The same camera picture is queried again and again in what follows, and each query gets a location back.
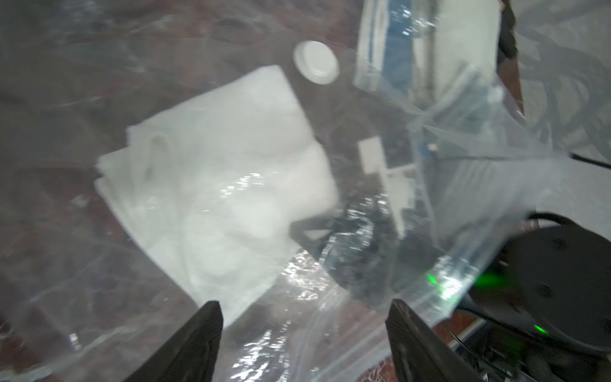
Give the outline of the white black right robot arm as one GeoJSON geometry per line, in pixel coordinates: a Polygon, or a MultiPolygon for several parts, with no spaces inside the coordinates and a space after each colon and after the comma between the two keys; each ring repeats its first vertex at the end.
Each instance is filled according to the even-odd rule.
{"type": "Polygon", "coordinates": [[[545,348],[610,351],[610,242],[536,211],[574,153],[423,147],[361,160],[340,176],[329,212],[291,238],[331,279],[307,320],[291,380],[356,380],[403,355],[399,316],[426,328],[458,310],[545,348]]]}

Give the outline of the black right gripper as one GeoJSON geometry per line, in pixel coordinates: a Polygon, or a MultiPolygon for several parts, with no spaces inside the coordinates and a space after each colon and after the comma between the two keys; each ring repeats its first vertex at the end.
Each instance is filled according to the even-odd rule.
{"type": "Polygon", "coordinates": [[[381,306],[429,271],[442,256],[428,237],[400,239],[389,217],[356,211],[291,224],[290,237],[352,297],[381,306]]]}

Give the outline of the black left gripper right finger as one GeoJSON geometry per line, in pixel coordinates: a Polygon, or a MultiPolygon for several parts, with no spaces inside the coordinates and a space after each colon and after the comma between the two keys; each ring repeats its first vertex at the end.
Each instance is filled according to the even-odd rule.
{"type": "Polygon", "coordinates": [[[481,380],[404,301],[392,301],[385,324],[399,381],[481,380]]]}

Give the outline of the clear plastic vacuum bag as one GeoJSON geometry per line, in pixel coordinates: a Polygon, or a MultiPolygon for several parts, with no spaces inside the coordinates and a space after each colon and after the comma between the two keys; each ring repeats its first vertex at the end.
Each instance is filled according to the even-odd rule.
{"type": "Polygon", "coordinates": [[[4,1],[1,379],[143,380],[219,302],[214,381],[357,381],[448,318],[561,155],[498,6],[4,1]]]}

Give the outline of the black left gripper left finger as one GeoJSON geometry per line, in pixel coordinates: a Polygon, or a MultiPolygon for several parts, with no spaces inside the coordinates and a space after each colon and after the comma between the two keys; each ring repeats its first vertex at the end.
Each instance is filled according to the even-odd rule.
{"type": "Polygon", "coordinates": [[[221,305],[207,302],[125,382],[212,380],[223,326],[221,305]]]}

